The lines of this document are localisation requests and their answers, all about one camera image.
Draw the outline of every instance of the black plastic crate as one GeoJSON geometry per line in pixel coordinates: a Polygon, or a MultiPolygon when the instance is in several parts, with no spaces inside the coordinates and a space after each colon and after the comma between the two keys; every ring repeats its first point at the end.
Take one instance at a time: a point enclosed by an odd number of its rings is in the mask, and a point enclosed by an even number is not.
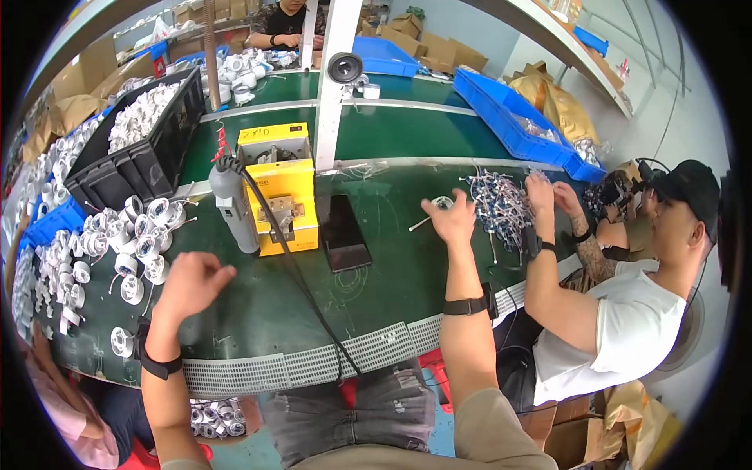
{"type": "Polygon", "coordinates": [[[126,93],[86,143],[65,180],[65,187],[89,214],[95,211],[84,201],[117,211],[134,194],[143,202],[172,196],[183,172],[191,137],[204,112],[198,67],[170,74],[126,93]],[[117,113],[160,83],[169,85],[184,78],[185,83],[177,89],[149,135],[108,155],[110,131],[117,113]]]}

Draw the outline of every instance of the circular speaker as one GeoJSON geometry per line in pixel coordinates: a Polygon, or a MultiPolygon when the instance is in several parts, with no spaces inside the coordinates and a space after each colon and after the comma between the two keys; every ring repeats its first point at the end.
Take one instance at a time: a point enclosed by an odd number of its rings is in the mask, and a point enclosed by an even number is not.
{"type": "Polygon", "coordinates": [[[340,52],[329,60],[326,70],[329,72],[329,78],[347,85],[355,82],[363,73],[363,61],[351,52],[340,52]]]}

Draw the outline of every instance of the black cable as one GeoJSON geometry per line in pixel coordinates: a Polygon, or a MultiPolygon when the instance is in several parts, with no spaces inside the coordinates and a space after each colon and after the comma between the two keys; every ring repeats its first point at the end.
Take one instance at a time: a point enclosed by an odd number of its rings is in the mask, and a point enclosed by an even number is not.
{"type": "Polygon", "coordinates": [[[649,159],[649,158],[647,158],[646,156],[645,156],[645,157],[640,157],[640,158],[638,158],[638,159],[635,159],[635,160],[637,161],[637,163],[639,163],[639,162],[640,162],[640,160],[647,160],[648,162],[655,162],[655,163],[657,163],[658,165],[661,165],[661,166],[662,166],[663,168],[665,168],[665,169],[666,169],[666,172],[668,172],[668,171],[671,171],[671,170],[669,170],[669,167],[668,167],[668,166],[666,166],[666,165],[664,165],[664,164],[663,164],[663,162],[661,162],[660,160],[656,160],[656,159],[649,159]]]}
{"type": "MultiPolygon", "coordinates": [[[[256,181],[254,181],[253,178],[250,176],[250,174],[248,174],[248,171],[246,171],[245,167],[240,163],[240,161],[237,160],[233,156],[221,157],[219,160],[217,160],[217,166],[219,168],[226,168],[226,169],[232,170],[235,173],[238,173],[239,175],[241,175],[246,180],[246,182],[250,186],[251,191],[253,191],[253,194],[259,200],[261,207],[266,213],[266,219],[271,224],[271,228],[274,230],[274,233],[276,233],[280,239],[280,243],[282,245],[282,251],[284,252],[284,256],[282,257],[282,259],[287,264],[287,268],[289,269],[290,274],[293,276],[293,280],[296,282],[296,284],[298,284],[298,288],[300,288],[300,290],[303,292],[303,295],[308,300],[308,303],[311,305],[311,308],[316,314],[316,318],[319,320],[319,323],[321,323],[321,326],[324,328],[324,330],[326,330],[326,334],[329,335],[329,337],[334,342],[334,345],[342,352],[345,359],[347,359],[347,361],[353,367],[353,370],[358,375],[361,375],[362,372],[360,371],[360,368],[358,368],[358,366],[355,364],[355,361],[353,361],[353,358],[350,356],[350,353],[347,352],[347,350],[344,348],[342,343],[337,339],[337,336],[332,331],[331,326],[329,326],[329,324],[326,322],[326,319],[321,314],[321,310],[319,309],[319,306],[316,304],[316,300],[314,299],[313,294],[311,294],[311,291],[308,289],[308,285],[305,283],[305,279],[303,278],[303,274],[300,271],[300,268],[298,267],[298,263],[295,262],[295,260],[293,259],[293,255],[290,253],[290,248],[287,246],[287,241],[284,239],[279,222],[277,221],[277,219],[274,218],[274,215],[271,212],[271,209],[269,208],[269,205],[266,202],[264,195],[261,193],[261,191],[259,190],[259,187],[256,185],[256,181]]],[[[339,353],[337,353],[337,360],[338,360],[338,365],[339,365],[339,372],[338,372],[338,380],[339,380],[342,376],[342,363],[339,357],[339,353]]]]}
{"type": "Polygon", "coordinates": [[[705,264],[702,265],[702,273],[700,273],[700,280],[697,282],[697,287],[695,287],[695,293],[692,294],[692,300],[690,300],[690,303],[687,304],[687,308],[684,309],[684,313],[687,313],[690,309],[690,306],[692,305],[692,302],[695,301],[695,297],[697,297],[697,291],[700,290],[700,284],[702,284],[702,276],[705,275],[705,268],[708,267],[708,258],[705,258],[705,264]]]}

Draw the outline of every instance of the tattooed arm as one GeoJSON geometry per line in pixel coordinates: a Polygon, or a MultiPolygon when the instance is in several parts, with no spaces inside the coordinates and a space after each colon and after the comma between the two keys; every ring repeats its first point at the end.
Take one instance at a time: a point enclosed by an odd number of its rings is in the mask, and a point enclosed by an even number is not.
{"type": "MultiPolygon", "coordinates": [[[[572,234],[575,237],[584,235],[590,227],[572,187],[567,183],[557,181],[553,184],[553,194],[556,203],[572,220],[572,234]]],[[[595,282],[600,283],[614,276],[618,262],[603,256],[601,247],[594,236],[591,235],[587,240],[577,244],[577,255],[585,271],[595,282]]]]}

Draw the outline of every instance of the white t-shirt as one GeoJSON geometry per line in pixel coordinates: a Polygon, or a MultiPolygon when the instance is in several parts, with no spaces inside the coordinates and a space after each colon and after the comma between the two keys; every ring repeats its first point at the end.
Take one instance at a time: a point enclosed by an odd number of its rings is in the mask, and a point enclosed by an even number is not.
{"type": "Polygon", "coordinates": [[[624,384],[655,369],[671,352],[687,301],[645,273],[658,262],[620,262],[615,276],[587,292],[599,300],[596,350],[586,353],[544,329],[533,346],[540,405],[624,384]]]}

